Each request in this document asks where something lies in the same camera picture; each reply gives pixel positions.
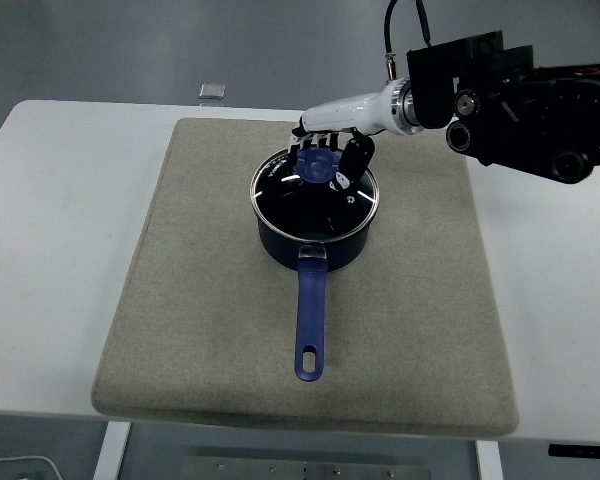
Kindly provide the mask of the white and black hand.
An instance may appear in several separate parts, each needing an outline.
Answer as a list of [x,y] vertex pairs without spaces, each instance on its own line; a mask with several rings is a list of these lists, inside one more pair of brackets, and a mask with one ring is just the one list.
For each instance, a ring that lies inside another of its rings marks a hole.
[[422,130],[415,115],[410,80],[398,78],[378,93],[348,97],[305,111],[290,135],[288,154],[296,158],[314,140],[334,149],[342,132],[362,139],[382,131],[414,135]]

